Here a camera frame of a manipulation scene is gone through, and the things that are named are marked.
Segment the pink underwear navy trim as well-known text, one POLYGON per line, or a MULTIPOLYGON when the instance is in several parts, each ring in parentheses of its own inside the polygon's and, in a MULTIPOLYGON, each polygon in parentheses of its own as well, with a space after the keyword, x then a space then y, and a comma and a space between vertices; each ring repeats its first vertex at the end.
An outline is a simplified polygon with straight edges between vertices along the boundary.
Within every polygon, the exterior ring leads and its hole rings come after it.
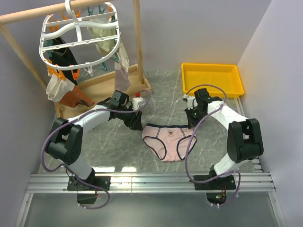
POLYGON ((147 124, 142 131, 142 139, 151 152, 161 161, 172 162, 185 159, 195 146, 197 139, 191 139, 193 130, 186 125, 147 124))

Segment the orange clothes peg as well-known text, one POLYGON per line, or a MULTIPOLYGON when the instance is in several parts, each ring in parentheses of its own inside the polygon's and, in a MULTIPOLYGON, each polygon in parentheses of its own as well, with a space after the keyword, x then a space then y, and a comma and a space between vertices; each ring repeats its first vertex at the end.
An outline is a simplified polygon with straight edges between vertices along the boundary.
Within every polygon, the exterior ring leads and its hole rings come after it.
POLYGON ((80 74, 80 69, 71 70, 71 75, 74 80, 77 80, 80 74))

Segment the white clip hanger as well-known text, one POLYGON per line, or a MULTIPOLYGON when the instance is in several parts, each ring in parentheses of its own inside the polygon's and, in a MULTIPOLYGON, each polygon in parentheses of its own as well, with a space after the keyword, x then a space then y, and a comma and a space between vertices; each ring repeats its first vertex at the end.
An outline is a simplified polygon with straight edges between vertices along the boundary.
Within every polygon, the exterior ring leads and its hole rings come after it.
POLYGON ((99 65, 102 62, 107 61, 110 58, 117 58, 117 53, 119 52, 119 45, 121 42, 120 37, 120 28, 117 17, 117 10, 113 4, 110 2, 105 2, 105 5, 109 7, 108 12, 100 10, 98 14, 94 14, 93 11, 89 11, 88 16, 80 17, 77 16, 74 11, 71 9, 71 1, 66 0, 64 2, 65 10, 70 17, 69 19, 63 19, 51 22, 50 19, 52 14, 46 16, 42 25, 42 31, 40 36, 39 43, 39 55, 42 61, 49 67, 52 67, 56 70, 74 70, 81 68, 88 68, 95 65, 99 65), (96 37, 91 39, 83 39, 82 37, 82 28, 92 28, 99 30, 108 30, 112 31, 112 35, 96 37), (62 37, 65 33, 69 31, 74 31, 76 33, 77 40, 74 42, 63 43, 63 44, 54 44, 53 39, 62 37), (52 50, 58 50, 61 48, 72 48, 76 46, 84 46, 89 44, 98 44, 103 43, 107 44, 109 41, 114 42, 114 46, 109 48, 109 53, 102 56, 101 58, 92 61, 85 62, 77 65, 70 65, 67 67, 53 65, 50 63, 46 57, 45 53, 51 54, 52 50))

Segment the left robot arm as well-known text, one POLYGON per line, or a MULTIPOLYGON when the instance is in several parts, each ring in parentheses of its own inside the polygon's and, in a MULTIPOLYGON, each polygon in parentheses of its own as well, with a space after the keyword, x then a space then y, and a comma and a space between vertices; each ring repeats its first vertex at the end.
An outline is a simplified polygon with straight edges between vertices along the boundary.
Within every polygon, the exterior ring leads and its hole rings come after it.
POLYGON ((76 117, 57 118, 51 128, 41 152, 41 160, 47 153, 60 160, 60 166, 69 175, 69 189, 73 191, 108 190, 110 177, 96 176, 81 155, 83 135, 95 127, 112 119, 122 120, 124 125, 134 131, 142 131, 142 111, 147 100, 138 93, 136 97, 114 91, 113 95, 98 102, 91 110, 76 117))

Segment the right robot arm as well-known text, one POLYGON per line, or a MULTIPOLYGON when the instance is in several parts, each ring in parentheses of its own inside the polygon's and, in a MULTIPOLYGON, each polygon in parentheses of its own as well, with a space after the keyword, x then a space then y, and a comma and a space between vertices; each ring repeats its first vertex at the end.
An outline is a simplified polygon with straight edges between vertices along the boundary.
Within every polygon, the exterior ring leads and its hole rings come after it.
POLYGON ((189 177, 197 191, 236 189, 233 175, 241 165, 261 156, 264 152, 259 121, 246 118, 232 110, 224 98, 212 97, 207 85, 195 86, 193 96, 185 93, 183 100, 187 103, 188 126, 194 131, 208 118, 216 119, 227 131, 225 156, 210 168, 208 175, 189 177))

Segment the white beige underwear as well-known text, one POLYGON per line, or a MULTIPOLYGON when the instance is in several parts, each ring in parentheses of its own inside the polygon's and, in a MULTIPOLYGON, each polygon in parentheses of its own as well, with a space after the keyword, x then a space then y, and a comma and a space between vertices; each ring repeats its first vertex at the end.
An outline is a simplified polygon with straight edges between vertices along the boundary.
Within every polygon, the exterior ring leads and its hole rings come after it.
POLYGON ((115 62, 115 70, 123 70, 124 72, 128 72, 130 66, 129 58, 122 42, 120 42, 119 52, 117 54, 118 62, 115 62))

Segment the white cream underwear left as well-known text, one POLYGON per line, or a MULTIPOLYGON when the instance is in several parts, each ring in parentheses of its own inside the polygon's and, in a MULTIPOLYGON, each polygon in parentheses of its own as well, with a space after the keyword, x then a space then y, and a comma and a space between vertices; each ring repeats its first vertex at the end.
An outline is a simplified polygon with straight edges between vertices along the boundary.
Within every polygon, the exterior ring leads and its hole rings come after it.
POLYGON ((70 80, 62 80, 55 74, 52 74, 50 77, 50 81, 46 88, 47 98, 48 100, 58 103, 65 94, 74 89, 75 85, 70 80))

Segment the black underwear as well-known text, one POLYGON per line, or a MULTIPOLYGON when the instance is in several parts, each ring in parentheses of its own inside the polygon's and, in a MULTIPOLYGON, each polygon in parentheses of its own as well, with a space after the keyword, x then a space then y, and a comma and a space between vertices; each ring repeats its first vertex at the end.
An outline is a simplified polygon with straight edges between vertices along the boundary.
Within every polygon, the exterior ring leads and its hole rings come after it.
MULTIPOLYGON (((52 50, 52 56, 50 57, 50 60, 52 61, 53 65, 57 64, 58 66, 64 67, 78 64, 68 47, 52 50)), ((76 73, 77 71, 78 70, 63 70, 62 72, 68 80, 70 80, 74 85, 77 85, 78 83, 72 75, 72 73, 76 73)))

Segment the yellow plastic tray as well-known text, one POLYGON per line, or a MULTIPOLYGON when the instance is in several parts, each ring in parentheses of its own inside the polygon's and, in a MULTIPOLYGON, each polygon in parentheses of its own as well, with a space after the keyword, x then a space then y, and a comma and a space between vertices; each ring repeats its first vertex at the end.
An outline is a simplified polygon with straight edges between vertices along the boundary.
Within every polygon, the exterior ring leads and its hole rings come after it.
POLYGON ((244 95, 244 88, 236 65, 231 64, 181 64, 183 92, 197 85, 210 84, 221 88, 228 98, 244 95))

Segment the teal clothes peg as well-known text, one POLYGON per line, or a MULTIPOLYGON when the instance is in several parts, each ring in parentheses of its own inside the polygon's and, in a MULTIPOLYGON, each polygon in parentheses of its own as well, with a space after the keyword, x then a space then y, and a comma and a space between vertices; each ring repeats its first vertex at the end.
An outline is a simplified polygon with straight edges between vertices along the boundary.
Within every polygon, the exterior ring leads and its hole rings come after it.
POLYGON ((106 65, 105 62, 102 62, 102 63, 101 63, 101 66, 100 66, 99 68, 100 68, 102 71, 108 71, 107 65, 106 65))

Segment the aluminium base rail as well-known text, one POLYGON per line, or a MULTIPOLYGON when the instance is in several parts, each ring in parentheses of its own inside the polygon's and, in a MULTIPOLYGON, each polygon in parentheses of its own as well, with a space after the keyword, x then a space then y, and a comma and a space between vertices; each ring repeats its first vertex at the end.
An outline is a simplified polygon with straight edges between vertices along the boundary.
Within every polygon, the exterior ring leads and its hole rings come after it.
MULTIPOLYGON (((194 185, 185 173, 97 173, 98 177, 110 179, 109 192, 114 193, 187 193, 195 192, 194 185)), ((276 188, 270 173, 248 172, 241 177, 240 192, 267 192, 278 226, 285 227, 286 221, 277 199, 276 188)), ((68 193, 66 174, 32 174, 15 225, 22 227, 35 193, 68 193)))

